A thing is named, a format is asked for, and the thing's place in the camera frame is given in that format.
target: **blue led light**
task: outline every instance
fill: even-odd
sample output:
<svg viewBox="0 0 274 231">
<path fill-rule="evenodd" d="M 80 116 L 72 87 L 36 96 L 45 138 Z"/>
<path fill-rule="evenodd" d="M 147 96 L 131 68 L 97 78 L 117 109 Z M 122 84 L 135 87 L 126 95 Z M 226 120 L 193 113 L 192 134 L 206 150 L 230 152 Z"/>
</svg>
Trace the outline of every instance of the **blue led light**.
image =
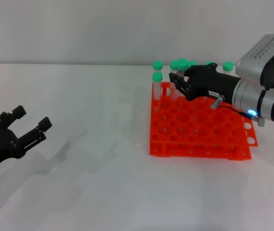
<svg viewBox="0 0 274 231">
<path fill-rule="evenodd" d="M 255 111 L 253 111 L 253 110 L 248 110 L 248 113 L 251 114 L 251 115 L 253 115 L 253 116 L 257 115 L 257 113 Z"/>
</svg>

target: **white label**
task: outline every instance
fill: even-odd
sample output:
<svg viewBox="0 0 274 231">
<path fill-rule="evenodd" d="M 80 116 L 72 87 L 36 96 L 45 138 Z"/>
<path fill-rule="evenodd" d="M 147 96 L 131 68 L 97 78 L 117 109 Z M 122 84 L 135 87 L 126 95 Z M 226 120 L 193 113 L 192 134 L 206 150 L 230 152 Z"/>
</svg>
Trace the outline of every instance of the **white label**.
<svg viewBox="0 0 274 231">
<path fill-rule="evenodd" d="M 219 93 L 213 92 L 213 91 L 210 91 L 210 90 L 209 90 L 209 95 L 219 97 Z"/>
</svg>

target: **white wall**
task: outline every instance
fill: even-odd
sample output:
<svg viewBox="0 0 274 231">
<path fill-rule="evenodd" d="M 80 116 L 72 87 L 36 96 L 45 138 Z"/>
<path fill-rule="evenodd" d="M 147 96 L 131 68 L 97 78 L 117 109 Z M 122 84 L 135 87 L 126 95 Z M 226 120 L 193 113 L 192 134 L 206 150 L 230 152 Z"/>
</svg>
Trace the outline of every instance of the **white wall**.
<svg viewBox="0 0 274 231">
<path fill-rule="evenodd" d="M 236 62 L 274 0 L 0 0 L 0 63 Z"/>
</svg>

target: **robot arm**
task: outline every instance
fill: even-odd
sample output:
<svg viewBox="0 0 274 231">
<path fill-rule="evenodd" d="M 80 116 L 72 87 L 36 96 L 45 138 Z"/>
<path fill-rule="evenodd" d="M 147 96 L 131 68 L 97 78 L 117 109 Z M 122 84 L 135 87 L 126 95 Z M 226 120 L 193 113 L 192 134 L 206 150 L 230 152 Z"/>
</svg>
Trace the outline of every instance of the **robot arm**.
<svg viewBox="0 0 274 231">
<path fill-rule="evenodd" d="M 23 157 L 28 150 L 46 139 L 44 132 L 52 126 L 47 117 L 42 119 L 36 128 L 20 138 L 8 129 L 15 120 L 22 118 L 25 114 L 23 106 L 18 106 L 13 113 L 3 112 L 0 115 L 0 163 L 8 158 Z"/>
<path fill-rule="evenodd" d="M 243 56 L 236 67 L 240 77 L 218 73 L 216 67 L 195 65 L 185 71 L 187 81 L 174 73 L 170 81 L 187 100 L 208 96 L 216 99 L 213 109 L 226 102 L 247 118 L 274 121 L 274 35 L 264 36 Z"/>
</svg>

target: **clear test tube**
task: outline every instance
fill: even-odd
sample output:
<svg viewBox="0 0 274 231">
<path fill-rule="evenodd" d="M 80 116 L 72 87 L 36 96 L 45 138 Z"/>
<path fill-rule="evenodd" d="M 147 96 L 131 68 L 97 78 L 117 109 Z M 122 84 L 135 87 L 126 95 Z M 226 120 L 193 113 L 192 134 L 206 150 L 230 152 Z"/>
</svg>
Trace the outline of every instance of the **clear test tube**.
<svg viewBox="0 0 274 231">
<path fill-rule="evenodd" d="M 171 61 L 170 69 L 171 69 L 172 73 L 175 73 L 175 74 L 177 73 L 176 72 L 176 69 L 177 69 L 177 61 L 176 60 Z M 180 92 L 176 89 L 174 83 L 170 83 L 170 88 L 171 88 L 171 92 L 172 92 L 171 93 L 171 99 L 176 100 L 179 97 Z"/>
<path fill-rule="evenodd" d="M 190 67 L 193 66 L 193 65 L 198 65 L 198 63 L 197 63 L 196 61 L 191 60 L 191 61 L 188 62 L 187 68 L 190 68 Z M 185 81 L 187 81 L 188 79 L 189 79 L 189 77 L 184 76 L 184 80 L 185 80 Z"/>
<path fill-rule="evenodd" d="M 154 100 L 160 100 L 161 96 L 162 73 L 157 71 L 153 73 L 153 97 Z"/>
<path fill-rule="evenodd" d="M 232 62 L 224 62 L 222 69 L 223 73 L 229 75 L 231 71 L 233 71 L 234 63 Z"/>
<path fill-rule="evenodd" d="M 181 58 L 177 61 L 177 75 L 180 77 L 184 77 L 185 75 L 185 70 L 188 66 L 188 61 L 187 59 Z"/>
</svg>

